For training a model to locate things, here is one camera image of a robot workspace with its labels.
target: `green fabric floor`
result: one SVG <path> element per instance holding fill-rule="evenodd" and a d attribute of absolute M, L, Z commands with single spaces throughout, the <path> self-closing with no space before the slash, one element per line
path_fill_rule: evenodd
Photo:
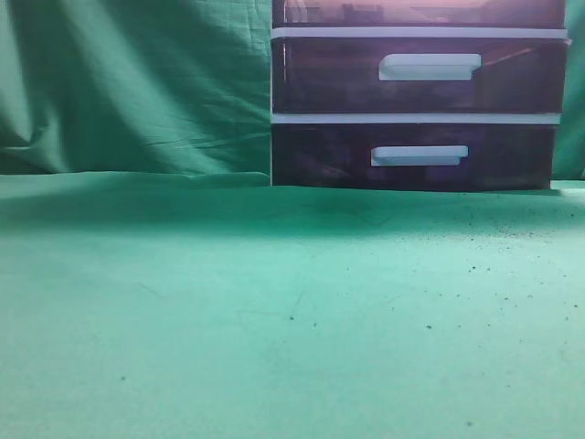
<path fill-rule="evenodd" d="M 0 177 L 0 438 L 585 437 L 585 185 L 219 180 Z"/>

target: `white drawer handle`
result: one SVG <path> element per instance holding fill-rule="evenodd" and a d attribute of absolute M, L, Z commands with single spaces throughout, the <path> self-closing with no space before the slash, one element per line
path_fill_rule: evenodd
<path fill-rule="evenodd" d="M 372 150 L 372 166 L 458 166 L 469 148 L 453 146 L 380 146 Z"/>
<path fill-rule="evenodd" d="M 394 54 L 380 62 L 380 80 L 470 80 L 482 67 L 476 53 Z"/>

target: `plastic drawer unit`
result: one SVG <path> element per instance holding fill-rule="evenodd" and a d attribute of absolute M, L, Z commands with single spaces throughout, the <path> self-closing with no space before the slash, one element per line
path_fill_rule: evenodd
<path fill-rule="evenodd" d="M 509 121 L 531 124 L 379 119 L 385 123 L 273 125 L 273 185 L 430 191 L 550 185 L 555 120 L 548 116 Z"/>
<path fill-rule="evenodd" d="M 563 0 L 272 0 L 274 27 L 561 28 Z"/>
<path fill-rule="evenodd" d="M 273 0 L 273 185 L 550 186 L 560 0 Z"/>

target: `storage drawer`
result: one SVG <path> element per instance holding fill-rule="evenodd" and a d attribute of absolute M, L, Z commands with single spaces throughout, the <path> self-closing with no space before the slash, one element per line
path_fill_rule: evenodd
<path fill-rule="evenodd" d="M 555 127 L 275 124 L 275 186 L 482 191 L 548 188 Z"/>
<path fill-rule="evenodd" d="M 274 27 L 563 27 L 564 0 L 272 0 Z"/>
<path fill-rule="evenodd" d="M 276 38 L 274 112 L 560 112 L 567 43 Z"/>

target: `top drawer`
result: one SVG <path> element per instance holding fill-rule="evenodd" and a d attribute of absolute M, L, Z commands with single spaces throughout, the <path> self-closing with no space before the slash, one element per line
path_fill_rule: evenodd
<path fill-rule="evenodd" d="M 272 0 L 273 27 L 564 26 L 564 0 Z"/>

